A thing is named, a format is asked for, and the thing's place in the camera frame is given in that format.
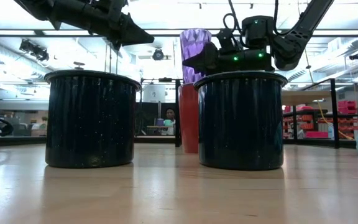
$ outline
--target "red vase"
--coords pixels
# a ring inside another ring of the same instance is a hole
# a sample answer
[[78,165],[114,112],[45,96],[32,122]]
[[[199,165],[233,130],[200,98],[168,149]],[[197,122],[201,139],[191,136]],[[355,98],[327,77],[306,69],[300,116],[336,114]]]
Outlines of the red vase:
[[179,87],[180,132],[185,153],[198,153],[198,92],[192,83]]

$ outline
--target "black robotic arm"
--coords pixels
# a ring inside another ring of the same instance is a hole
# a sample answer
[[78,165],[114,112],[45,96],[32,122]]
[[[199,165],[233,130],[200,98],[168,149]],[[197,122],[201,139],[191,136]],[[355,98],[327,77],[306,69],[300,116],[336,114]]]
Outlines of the black robotic arm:
[[296,68],[313,32],[333,2],[334,0],[312,0],[284,38],[279,35],[273,37],[273,57],[278,69]]
[[127,0],[15,0],[41,21],[50,21],[56,30],[62,22],[107,37],[116,50],[121,46],[152,43],[146,33],[121,9]]
[[240,29],[241,45],[235,41],[233,29],[221,29],[217,35],[221,44],[219,50],[209,43],[200,54],[185,60],[183,64],[206,75],[236,70],[273,71],[273,57],[279,70],[292,70],[298,65],[314,30],[333,2],[334,0],[312,0],[301,13],[299,21],[285,35],[273,31],[273,17],[245,18]]

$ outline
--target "person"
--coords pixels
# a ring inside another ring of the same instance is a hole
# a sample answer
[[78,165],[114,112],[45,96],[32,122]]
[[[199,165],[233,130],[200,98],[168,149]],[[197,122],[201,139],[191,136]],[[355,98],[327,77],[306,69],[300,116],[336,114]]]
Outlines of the person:
[[162,131],[163,135],[174,135],[175,134],[175,111],[172,108],[168,108],[165,110],[165,116],[167,117],[164,120],[164,126],[168,126],[168,128]]

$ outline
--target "blue bin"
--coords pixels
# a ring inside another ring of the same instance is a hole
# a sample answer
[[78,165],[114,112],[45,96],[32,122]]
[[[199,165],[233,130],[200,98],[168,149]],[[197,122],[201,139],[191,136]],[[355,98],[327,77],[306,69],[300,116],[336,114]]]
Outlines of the blue bin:
[[200,162],[235,170],[281,167],[286,84],[271,72],[226,72],[197,81]]
[[51,83],[48,165],[91,168],[132,161],[138,82],[87,70],[60,70],[45,79]]

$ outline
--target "camera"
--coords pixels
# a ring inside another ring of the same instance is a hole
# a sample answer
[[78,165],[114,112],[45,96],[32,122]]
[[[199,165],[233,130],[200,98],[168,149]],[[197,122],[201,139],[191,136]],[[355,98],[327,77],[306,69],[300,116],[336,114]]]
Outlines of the camera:
[[31,43],[29,40],[22,40],[19,50],[30,53],[31,56],[35,57],[39,61],[49,60],[48,50],[41,48],[39,45]]
[[162,60],[164,59],[164,53],[162,53],[161,49],[155,49],[155,52],[153,54],[154,60]]
[[350,59],[350,60],[358,60],[358,54],[350,55],[350,56],[349,56],[349,59]]

